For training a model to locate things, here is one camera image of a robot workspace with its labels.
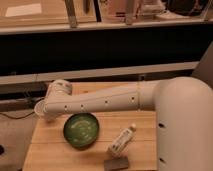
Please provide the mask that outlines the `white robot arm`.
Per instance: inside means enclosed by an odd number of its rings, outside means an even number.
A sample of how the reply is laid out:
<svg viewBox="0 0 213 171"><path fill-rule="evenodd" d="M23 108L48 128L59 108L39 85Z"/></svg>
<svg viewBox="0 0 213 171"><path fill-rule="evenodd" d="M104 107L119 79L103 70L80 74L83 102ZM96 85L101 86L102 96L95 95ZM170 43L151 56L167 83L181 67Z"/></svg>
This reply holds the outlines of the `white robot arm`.
<svg viewBox="0 0 213 171"><path fill-rule="evenodd" d="M50 84L44 115L154 110L158 171L213 171L213 89L193 77L133 82L72 95L70 84Z"/></svg>

